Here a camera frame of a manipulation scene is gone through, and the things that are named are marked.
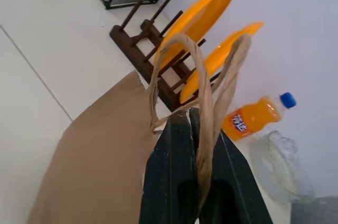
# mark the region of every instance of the bottle label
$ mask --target bottle label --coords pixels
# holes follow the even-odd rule
[[[229,122],[236,129],[240,137],[246,137],[254,133],[245,123],[242,117],[242,109],[238,109],[228,115]]]

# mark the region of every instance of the orange soda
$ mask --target orange soda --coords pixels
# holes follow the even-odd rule
[[[228,114],[222,129],[226,135],[237,141],[262,130],[267,124],[279,122],[285,109],[296,105],[296,100],[289,93],[278,98],[263,96],[257,103],[244,105]]]

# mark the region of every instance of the paper bag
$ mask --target paper bag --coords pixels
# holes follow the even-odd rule
[[[131,72],[64,132],[28,224],[136,224],[156,137],[149,92]]]

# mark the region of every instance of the blue bottle cap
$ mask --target blue bottle cap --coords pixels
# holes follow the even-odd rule
[[[289,92],[282,94],[280,96],[280,100],[288,109],[294,107],[297,104],[295,98]]]

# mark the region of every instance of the orange plate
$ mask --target orange plate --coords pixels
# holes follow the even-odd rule
[[[195,42],[199,41],[221,16],[230,2],[231,0],[197,1],[175,22],[166,34],[163,42],[166,42],[178,33],[184,33]],[[183,45],[181,44],[173,45],[163,58],[161,68],[168,64],[183,49]],[[158,53],[155,56],[155,63],[157,61]]]
[[[218,69],[220,69],[228,56],[233,42],[243,34],[254,35],[264,22],[254,22],[240,31],[233,32],[225,41],[222,42],[204,61],[206,71],[211,77]],[[180,102],[184,103],[195,93],[199,86],[198,74],[194,72],[187,80],[186,85],[181,91]]]

